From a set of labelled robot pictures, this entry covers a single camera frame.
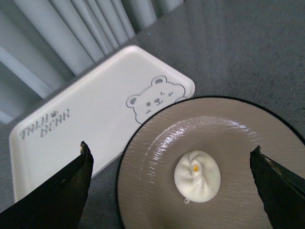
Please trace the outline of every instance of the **bear illustration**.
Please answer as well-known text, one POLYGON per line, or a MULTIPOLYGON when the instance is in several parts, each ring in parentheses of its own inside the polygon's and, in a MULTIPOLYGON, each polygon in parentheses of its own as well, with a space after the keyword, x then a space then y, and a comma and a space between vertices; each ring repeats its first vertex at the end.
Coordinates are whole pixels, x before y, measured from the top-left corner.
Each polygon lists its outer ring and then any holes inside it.
POLYGON ((151 86, 140 94, 131 95, 126 105, 135 113, 135 120, 143 124, 149 117, 175 102, 186 99, 185 87, 167 81, 164 75, 152 79, 151 86))

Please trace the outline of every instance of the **white dumpling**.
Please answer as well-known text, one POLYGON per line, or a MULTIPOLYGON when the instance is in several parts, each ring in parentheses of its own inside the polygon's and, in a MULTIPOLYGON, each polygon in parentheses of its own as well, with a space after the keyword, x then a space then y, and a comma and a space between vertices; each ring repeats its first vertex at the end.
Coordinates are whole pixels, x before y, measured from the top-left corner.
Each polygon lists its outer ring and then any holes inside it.
POLYGON ((209 201, 220 187, 219 168, 215 160, 203 151, 185 154, 176 166, 174 179, 186 203, 209 201))

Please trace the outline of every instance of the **white curtain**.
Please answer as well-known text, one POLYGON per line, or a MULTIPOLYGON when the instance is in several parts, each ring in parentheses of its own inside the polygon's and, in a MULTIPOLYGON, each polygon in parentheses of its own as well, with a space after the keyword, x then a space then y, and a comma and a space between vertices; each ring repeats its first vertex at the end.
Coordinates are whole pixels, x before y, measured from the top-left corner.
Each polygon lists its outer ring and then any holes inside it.
POLYGON ((0 0, 0 124, 82 75, 183 0, 0 0))

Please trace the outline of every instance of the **rectangular tray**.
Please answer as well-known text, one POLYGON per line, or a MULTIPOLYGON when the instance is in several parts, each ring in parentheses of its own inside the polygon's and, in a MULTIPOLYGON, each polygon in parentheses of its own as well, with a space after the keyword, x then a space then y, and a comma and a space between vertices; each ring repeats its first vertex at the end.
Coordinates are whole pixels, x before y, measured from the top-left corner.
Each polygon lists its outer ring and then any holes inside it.
POLYGON ((76 158, 81 141, 91 149, 97 175, 122 154, 142 123, 194 91, 191 79, 143 49, 117 52, 13 128, 15 201, 76 158))

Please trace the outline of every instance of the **gray table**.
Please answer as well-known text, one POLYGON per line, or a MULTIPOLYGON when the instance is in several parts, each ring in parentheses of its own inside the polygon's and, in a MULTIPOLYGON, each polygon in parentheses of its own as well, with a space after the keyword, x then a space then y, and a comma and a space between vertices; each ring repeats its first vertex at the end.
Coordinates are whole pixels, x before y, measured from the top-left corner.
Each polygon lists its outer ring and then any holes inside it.
MULTIPOLYGON (((304 136, 304 11, 303 0, 187 0, 127 44, 189 76, 195 96, 225 95, 259 104, 304 136)), ((0 211, 13 204, 9 132, 47 100, 0 130, 0 211)), ((120 158, 92 179, 80 228, 122 228, 116 205, 119 163, 120 158)))

